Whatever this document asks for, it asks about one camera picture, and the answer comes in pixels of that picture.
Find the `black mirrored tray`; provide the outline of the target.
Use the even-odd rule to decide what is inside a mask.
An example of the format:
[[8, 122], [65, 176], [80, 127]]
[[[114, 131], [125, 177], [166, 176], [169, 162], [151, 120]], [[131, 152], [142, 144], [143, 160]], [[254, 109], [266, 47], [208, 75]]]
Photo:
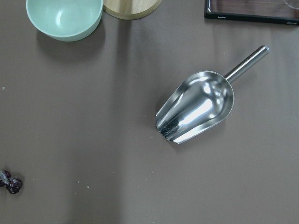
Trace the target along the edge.
[[204, 17], [294, 26], [299, 24], [299, 10], [283, 0], [206, 0]]

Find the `dark red cherries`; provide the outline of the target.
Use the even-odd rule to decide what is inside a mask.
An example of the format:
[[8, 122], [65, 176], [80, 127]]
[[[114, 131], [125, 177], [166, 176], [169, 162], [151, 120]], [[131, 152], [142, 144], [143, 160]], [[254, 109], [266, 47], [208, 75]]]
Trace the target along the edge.
[[23, 181], [17, 177], [11, 176], [10, 172], [7, 170], [1, 170], [0, 186], [5, 187], [10, 194], [17, 194], [23, 186]]

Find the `mint green bowl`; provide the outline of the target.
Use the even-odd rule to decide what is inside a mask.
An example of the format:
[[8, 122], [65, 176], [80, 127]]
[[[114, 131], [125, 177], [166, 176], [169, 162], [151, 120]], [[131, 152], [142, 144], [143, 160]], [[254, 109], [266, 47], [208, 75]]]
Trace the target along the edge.
[[64, 42], [86, 38], [99, 25], [102, 0], [28, 0], [26, 12], [33, 26]]

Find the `steel ice scoop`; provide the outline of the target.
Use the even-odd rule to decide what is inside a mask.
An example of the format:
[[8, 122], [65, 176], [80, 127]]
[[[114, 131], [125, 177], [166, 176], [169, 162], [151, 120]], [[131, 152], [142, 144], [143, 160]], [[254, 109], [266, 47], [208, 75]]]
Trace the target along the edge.
[[234, 106], [232, 83], [269, 51], [260, 46], [226, 75], [205, 70], [189, 76], [156, 113], [158, 131], [182, 144], [221, 123]]

